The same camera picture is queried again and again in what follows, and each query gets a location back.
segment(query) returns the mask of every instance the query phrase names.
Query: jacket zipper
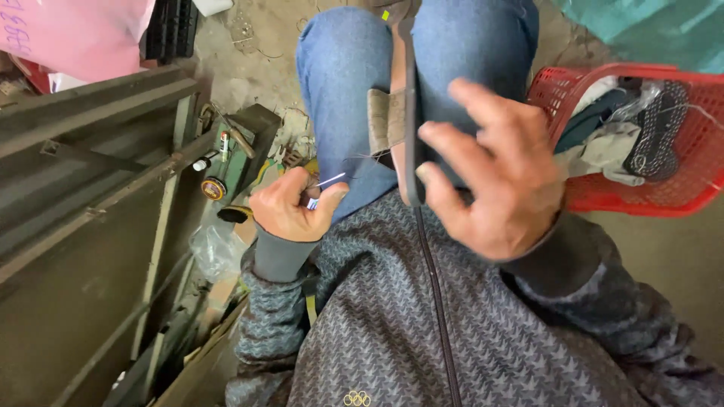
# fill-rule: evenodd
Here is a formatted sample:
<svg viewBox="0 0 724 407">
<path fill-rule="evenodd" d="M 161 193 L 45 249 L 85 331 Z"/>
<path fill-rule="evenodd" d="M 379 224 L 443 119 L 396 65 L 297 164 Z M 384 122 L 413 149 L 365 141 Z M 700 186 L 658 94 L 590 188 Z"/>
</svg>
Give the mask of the jacket zipper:
<svg viewBox="0 0 724 407">
<path fill-rule="evenodd" d="M 417 231 L 420 234 L 422 242 L 422 251 L 425 253 L 425 262 L 427 263 L 427 271 L 430 273 L 432 281 L 432 296 L 435 299 L 435 311 L 437 313 L 437 324 L 440 329 L 440 342 L 442 342 L 442 355 L 445 359 L 445 371 L 447 372 L 447 383 L 450 385 L 450 393 L 452 394 L 452 407 L 463 407 L 463 401 L 460 399 L 460 388 L 458 386 L 458 376 L 455 373 L 455 362 L 453 361 L 453 349 L 450 347 L 450 336 L 447 333 L 447 324 L 445 323 L 445 312 L 442 308 L 442 293 L 440 292 L 440 281 L 437 279 L 437 270 L 432 262 L 432 254 L 430 246 L 427 244 L 427 236 L 425 235 L 425 225 L 422 221 L 422 209 L 419 207 L 414 209 L 415 218 L 417 219 Z"/>
</svg>

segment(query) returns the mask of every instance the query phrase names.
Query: red plastic basket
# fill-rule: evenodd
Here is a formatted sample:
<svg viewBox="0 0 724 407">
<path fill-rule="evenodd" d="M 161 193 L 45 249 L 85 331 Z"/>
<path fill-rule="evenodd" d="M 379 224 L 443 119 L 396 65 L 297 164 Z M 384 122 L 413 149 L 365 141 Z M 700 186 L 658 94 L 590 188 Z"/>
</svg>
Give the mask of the red plastic basket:
<svg viewBox="0 0 724 407">
<path fill-rule="evenodd" d="M 679 169 L 670 179 L 629 187 L 601 174 L 568 179 L 572 211 L 614 211 L 646 217 L 682 217 L 698 211 L 724 186 L 724 75 L 679 72 L 654 64 L 609 64 L 595 69 L 547 67 L 538 72 L 528 103 L 545 110 L 551 146 L 558 142 L 573 109 L 589 86 L 608 75 L 677 80 L 688 90 L 689 108 L 674 140 Z"/>
</svg>

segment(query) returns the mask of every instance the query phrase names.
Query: jacket sleeve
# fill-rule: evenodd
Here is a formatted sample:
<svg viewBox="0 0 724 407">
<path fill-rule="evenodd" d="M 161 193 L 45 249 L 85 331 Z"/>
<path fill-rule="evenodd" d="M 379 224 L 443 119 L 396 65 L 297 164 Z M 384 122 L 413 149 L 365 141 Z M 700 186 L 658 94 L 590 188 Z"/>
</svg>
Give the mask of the jacket sleeve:
<svg viewBox="0 0 724 407">
<path fill-rule="evenodd" d="M 525 256 L 500 265 L 523 294 L 594 337 L 655 406 L 724 406 L 724 376 L 692 356 L 694 333 L 637 283 L 604 230 L 563 212 Z"/>
<path fill-rule="evenodd" d="M 228 407 L 285 406 L 305 335 L 300 270 L 318 243 L 290 242 L 257 229 L 257 241 L 241 261 L 251 292 L 240 317 L 234 349 L 239 367 L 227 384 Z"/>
</svg>

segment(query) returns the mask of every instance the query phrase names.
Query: teal fabric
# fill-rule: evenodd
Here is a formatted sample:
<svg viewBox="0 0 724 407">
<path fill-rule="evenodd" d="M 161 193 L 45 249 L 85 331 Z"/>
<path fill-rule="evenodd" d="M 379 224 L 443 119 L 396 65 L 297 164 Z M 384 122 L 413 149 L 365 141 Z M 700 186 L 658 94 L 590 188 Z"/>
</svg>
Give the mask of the teal fabric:
<svg viewBox="0 0 724 407">
<path fill-rule="evenodd" d="M 724 0 L 552 0 L 628 61 L 724 73 Z"/>
</svg>

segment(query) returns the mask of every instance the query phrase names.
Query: olympic rings logo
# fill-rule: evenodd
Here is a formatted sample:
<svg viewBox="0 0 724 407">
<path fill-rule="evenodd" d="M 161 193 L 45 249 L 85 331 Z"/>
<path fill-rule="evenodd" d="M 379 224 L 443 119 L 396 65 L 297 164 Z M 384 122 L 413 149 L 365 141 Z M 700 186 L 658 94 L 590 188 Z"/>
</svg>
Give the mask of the olympic rings logo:
<svg viewBox="0 0 724 407">
<path fill-rule="evenodd" d="M 355 407 L 369 407 L 370 402 L 372 402 L 372 399 L 367 395 L 367 392 L 356 392 L 354 390 L 350 391 L 349 394 L 347 394 L 344 398 L 345 406 L 355 406 Z"/>
</svg>

